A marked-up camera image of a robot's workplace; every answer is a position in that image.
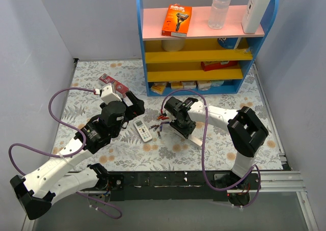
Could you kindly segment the white slim remote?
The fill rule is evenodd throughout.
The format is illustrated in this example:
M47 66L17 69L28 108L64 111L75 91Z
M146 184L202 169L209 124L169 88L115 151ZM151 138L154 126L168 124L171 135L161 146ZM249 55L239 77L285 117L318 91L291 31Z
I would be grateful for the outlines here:
M201 147L202 146L202 141L198 138L196 138L193 135L189 135L188 139L190 140L190 142L192 142L195 146L197 147Z

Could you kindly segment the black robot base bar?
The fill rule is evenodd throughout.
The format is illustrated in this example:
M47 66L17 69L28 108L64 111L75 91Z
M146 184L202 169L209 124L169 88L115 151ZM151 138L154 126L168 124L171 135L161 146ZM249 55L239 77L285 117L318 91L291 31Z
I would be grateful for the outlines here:
M106 193L111 201L125 200L231 200L235 205L250 201L250 193L260 189L258 174L252 172L230 190L237 181L230 171L207 171L205 182L201 171L123 171L104 173L89 191Z

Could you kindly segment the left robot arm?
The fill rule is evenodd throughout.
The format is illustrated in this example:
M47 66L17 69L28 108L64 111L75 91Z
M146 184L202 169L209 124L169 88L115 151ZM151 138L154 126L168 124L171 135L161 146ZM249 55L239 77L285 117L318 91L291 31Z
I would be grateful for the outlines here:
M125 101L113 92L95 90L102 99L101 112L78 129L69 143L42 166L29 174L20 173L10 180L13 191L30 220L43 216L57 201L84 189L119 189L123 176L110 174L101 164L89 165L85 170L69 175L69 171L96 154L117 138L122 129L145 113L144 101L131 91L131 101Z

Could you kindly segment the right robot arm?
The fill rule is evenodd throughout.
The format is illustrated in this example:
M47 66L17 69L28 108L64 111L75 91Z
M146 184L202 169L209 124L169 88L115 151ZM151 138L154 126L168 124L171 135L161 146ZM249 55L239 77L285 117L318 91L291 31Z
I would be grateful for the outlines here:
M232 167L233 174L230 176L231 185L242 189L249 183L247 172L269 135L267 128L251 108L244 106L240 110L223 109L205 105L196 98L189 97L180 101L172 96L165 103L164 109L172 116L170 126L176 134L198 147L203 143L192 135L197 122L207 122L228 132L237 151Z

